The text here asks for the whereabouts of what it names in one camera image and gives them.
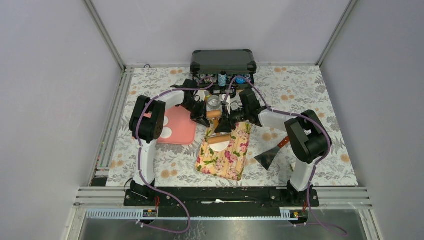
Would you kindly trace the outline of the wooden double-ended rolling pin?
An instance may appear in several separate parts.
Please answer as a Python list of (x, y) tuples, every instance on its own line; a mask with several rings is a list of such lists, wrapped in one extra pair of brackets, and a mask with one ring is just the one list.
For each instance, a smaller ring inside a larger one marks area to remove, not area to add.
[(222, 112), (220, 110), (207, 111), (206, 118), (210, 122), (210, 130), (205, 137), (207, 143), (213, 145), (229, 142), (231, 139), (229, 132), (216, 132), (222, 118)]

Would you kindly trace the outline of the white dough ball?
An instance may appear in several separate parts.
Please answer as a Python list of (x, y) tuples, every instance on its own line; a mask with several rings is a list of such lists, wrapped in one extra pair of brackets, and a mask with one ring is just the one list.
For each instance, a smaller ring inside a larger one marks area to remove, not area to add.
[(209, 147), (214, 152), (222, 152), (229, 146), (229, 144), (230, 144), (230, 141), (223, 141), (219, 143), (210, 144)]

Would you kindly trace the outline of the floral yellow tray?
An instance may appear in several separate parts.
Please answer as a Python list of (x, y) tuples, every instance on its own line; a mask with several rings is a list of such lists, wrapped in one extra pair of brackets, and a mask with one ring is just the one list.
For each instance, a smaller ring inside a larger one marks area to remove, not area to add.
[(240, 181), (247, 162), (251, 131), (252, 126), (249, 123), (237, 123), (236, 129), (229, 135), (229, 140), (221, 142), (223, 147), (215, 150), (210, 144), (214, 129), (208, 128), (195, 162), (195, 169), (206, 175)]

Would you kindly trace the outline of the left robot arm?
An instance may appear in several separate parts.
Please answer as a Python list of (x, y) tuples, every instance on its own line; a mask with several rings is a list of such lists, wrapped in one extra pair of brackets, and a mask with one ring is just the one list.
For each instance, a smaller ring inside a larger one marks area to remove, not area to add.
[(186, 79), (183, 85), (172, 85), (169, 90), (155, 97), (140, 95), (135, 103), (129, 130), (138, 142), (137, 164), (130, 191), (136, 194), (136, 199), (144, 206), (152, 204), (157, 189), (155, 182), (154, 158), (157, 155), (156, 143), (164, 128), (165, 113), (169, 108), (181, 106), (190, 112), (191, 121), (210, 127), (207, 119), (206, 103), (196, 100), (198, 91), (208, 90), (213, 83), (200, 88), (192, 79)]

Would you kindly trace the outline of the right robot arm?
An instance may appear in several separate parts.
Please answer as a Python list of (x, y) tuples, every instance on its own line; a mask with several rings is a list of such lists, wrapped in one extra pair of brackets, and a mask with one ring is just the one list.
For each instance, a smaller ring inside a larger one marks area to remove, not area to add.
[(317, 164), (330, 152), (332, 141), (313, 110), (290, 113), (262, 105), (252, 89), (240, 92), (241, 106), (232, 110), (227, 102), (229, 95), (222, 95), (222, 116), (216, 128), (218, 133), (230, 133), (236, 125), (248, 122), (257, 127), (275, 128), (287, 133), (291, 149), (296, 156), (295, 169), (288, 182), (287, 201), (301, 205), (312, 185)]

